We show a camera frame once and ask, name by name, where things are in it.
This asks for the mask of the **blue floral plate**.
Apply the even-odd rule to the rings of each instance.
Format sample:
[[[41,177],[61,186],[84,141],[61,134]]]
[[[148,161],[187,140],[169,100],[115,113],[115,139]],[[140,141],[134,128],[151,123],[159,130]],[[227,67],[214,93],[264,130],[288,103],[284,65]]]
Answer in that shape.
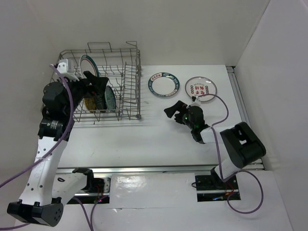
[[[116,97],[110,86],[106,86],[104,97],[107,109],[114,111],[116,109]]]

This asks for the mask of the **black plate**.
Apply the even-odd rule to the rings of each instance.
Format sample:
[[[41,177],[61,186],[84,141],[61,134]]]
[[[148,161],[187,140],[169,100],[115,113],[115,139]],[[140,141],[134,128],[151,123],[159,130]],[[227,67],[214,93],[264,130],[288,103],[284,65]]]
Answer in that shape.
[[[101,113],[106,113],[107,111],[107,106],[105,102],[105,97],[102,94],[96,93],[94,96],[95,100],[95,105],[96,108],[101,112]]]

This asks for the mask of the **yellow patterned plate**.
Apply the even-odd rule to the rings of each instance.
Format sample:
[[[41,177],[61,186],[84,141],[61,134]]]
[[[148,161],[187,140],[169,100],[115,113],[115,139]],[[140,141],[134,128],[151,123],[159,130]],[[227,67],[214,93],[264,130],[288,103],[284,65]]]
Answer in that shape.
[[[90,113],[95,113],[97,110],[95,98],[84,98],[84,105]]]

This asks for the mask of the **green red ring plate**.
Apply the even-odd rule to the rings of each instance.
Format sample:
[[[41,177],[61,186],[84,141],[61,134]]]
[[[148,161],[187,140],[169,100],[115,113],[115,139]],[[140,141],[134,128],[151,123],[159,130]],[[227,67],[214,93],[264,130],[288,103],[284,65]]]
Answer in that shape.
[[[94,76],[99,77],[100,73],[94,60],[89,55],[82,55],[79,59],[79,69],[82,76],[85,78],[84,71],[91,72]]]

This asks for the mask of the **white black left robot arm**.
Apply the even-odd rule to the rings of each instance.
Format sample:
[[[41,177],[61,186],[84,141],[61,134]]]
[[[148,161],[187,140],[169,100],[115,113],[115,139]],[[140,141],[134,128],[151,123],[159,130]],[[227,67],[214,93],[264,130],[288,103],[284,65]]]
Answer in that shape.
[[[20,198],[7,208],[7,213],[21,222],[54,227],[60,222],[64,206],[77,192],[103,194],[105,182],[95,178],[91,169],[56,174],[74,125],[74,111],[84,98],[103,96],[109,81],[90,71],[84,75],[77,81],[64,78],[44,87],[36,160],[27,168],[31,173]]]

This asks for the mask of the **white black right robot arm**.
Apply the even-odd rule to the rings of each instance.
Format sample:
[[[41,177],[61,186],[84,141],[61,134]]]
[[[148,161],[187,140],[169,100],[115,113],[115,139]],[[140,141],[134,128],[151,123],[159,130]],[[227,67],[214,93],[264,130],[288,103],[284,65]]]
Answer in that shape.
[[[211,170],[210,183],[216,189],[222,188],[226,182],[236,173],[252,162],[262,158],[266,154],[266,148],[253,130],[245,122],[240,122],[232,128],[220,132],[220,137],[228,153],[228,158],[221,160],[218,135],[213,125],[205,123],[203,110],[200,106],[187,105],[178,101],[175,105],[164,109],[169,118],[191,130],[193,139],[205,144],[209,142],[206,137],[208,131],[212,131],[218,153],[218,166]]]

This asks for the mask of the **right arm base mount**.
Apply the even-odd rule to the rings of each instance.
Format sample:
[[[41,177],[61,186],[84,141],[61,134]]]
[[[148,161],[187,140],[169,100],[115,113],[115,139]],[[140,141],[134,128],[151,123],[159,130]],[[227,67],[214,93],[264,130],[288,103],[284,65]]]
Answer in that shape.
[[[237,178],[233,176],[227,182],[223,182],[215,169],[212,168],[207,175],[196,175],[191,184],[197,191],[198,202],[240,200]]]

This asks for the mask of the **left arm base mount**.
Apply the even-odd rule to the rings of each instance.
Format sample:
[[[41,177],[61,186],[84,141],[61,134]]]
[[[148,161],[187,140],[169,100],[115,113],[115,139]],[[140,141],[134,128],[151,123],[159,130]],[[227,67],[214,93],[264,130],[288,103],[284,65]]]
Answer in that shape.
[[[94,176],[94,181],[89,190],[79,190],[74,197],[79,199],[83,204],[93,205],[110,203],[110,176]]]

